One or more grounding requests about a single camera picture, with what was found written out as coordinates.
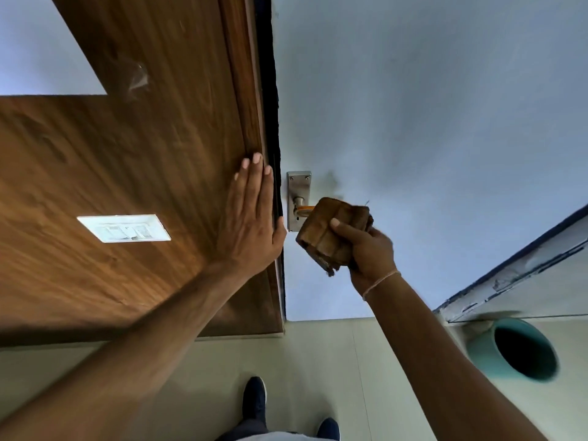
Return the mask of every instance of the floor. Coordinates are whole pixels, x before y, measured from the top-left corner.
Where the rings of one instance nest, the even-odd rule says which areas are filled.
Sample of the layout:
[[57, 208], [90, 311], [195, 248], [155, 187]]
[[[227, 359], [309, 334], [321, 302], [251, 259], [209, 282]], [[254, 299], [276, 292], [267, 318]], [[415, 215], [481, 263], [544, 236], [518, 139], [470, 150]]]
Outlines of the floor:
[[[562, 372], [551, 384], [498, 381], [552, 440], [584, 439], [588, 320], [535, 322], [554, 343]], [[452, 329], [461, 341], [463, 332]], [[0, 352], [0, 417], [94, 348]], [[333, 415], [346, 440], [434, 441], [415, 395], [371, 318], [286, 325], [283, 337], [197, 341], [125, 439], [211, 441], [239, 419], [250, 375], [268, 388], [268, 426], [312, 435]]]

